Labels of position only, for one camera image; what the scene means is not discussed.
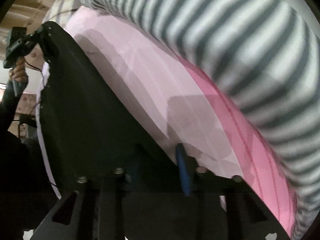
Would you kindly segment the person left hand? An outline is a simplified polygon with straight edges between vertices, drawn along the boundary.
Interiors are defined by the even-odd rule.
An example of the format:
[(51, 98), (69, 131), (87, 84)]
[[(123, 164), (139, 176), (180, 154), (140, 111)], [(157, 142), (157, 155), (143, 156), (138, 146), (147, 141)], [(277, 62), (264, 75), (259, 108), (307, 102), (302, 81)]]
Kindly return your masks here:
[(17, 81), (25, 83), (28, 80), (27, 73), (25, 71), (25, 58), (19, 57), (16, 61), (15, 67), (9, 71), (9, 79), (11, 81)]

